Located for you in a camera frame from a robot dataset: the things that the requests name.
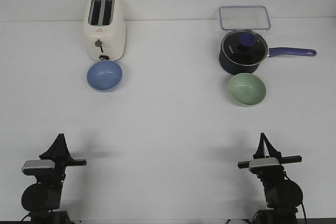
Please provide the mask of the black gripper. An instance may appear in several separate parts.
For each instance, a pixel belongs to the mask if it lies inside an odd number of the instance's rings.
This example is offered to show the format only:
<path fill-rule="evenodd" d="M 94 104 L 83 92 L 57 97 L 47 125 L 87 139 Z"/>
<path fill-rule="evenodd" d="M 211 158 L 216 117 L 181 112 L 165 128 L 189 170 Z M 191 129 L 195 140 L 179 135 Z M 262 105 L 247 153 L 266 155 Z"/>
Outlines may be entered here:
<path fill-rule="evenodd" d="M 69 166 L 86 166 L 86 159 L 73 159 L 69 153 L 66 138 L 64 134 L 58 134 L 55 141 L 50 148 L 44 153 L 39 155 L 40 159 L 56 159 L 59 156 L 60 148 L 62 146 L 63 159 L 69 159 L 67 161 L 55 161 L 55 167 L 53 169 L 52 181 L 63 182 L 66 178 L 65 170 Z"/>
<path fill-rule="evenodd" d="M 302 157 L 300 155 L 296 156 L 287 156 L 282 157 L 281 152 L 277 151 L 267 139 L 265 133 L 260 134 L 260 140 L 255 154 L 253 155 L 254 159 L 265 158 L 265 150 L 264 144 L 266 145 L 269 157 L 274 157 L 280 162 L 280 166 L 266 168 L 265 170 L 261 170 L 257 175 L 257 177 L 262 181 L 267 180 L 283 180 L 284 179 L 284 164 L 291 163 L 299 163 L 302 161 Z M 242 161 L 238 162 L 237 166 L 239 169 L 248 168 L 250 161 Z"/>

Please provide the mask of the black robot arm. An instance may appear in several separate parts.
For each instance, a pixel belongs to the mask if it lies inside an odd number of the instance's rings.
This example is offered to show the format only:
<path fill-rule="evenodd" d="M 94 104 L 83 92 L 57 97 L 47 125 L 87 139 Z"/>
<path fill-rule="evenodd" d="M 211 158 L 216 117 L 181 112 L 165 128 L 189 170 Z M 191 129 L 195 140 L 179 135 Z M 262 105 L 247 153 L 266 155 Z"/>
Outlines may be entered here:
<path fill-rule="evenodd" d="M 36 178 L 36 183 L 27 187 L 21 197 L 31 223 L 73 223 L 66 211 L 59 210 L 66 168 L 86 164 L 85 159 L 71 157 L 63 133 L 58 134 L 39 159 L 24 163 L 23 174 Z"/>
<path fill-rule="evenodd" d="M 250 223 L 298 223 L 297 207 L 303 205 L 303 192 L 292 181 L 284 164 L 299 163 L 300 155 L 283 157 L 267 139 L 260 134 L 258 148 L 250 161 L 238 162 L 240 169 L 248 169 L 263 184 L 267 209 L 258 210 Z"/>

